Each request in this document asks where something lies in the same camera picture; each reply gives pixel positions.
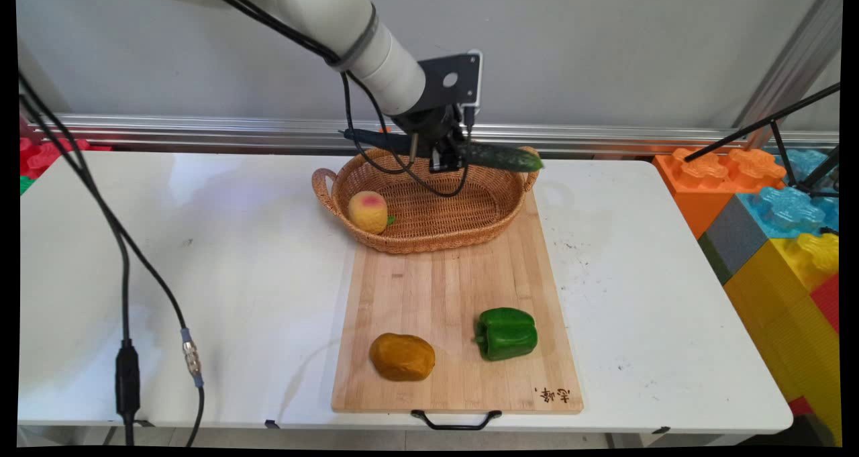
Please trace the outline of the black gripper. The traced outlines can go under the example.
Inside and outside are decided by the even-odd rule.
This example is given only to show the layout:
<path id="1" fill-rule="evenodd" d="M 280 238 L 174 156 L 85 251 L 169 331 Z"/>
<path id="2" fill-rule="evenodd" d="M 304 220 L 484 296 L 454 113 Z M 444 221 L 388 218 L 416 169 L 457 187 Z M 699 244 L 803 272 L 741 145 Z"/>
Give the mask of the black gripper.
<path id="1" fill-rule="evenodd" d="M 417 151 L 432 151 L 430 172 L 441 173 L 449 169 L 463 169 L 466 136 L 461 127 L 462 113 L 457 105 L 445 105 L 426 111 L 412 111 L 395 115 L 393 123 L 411 137 L 417 135 Z M 448 147 L 447 158 L 440 151 Z"/>

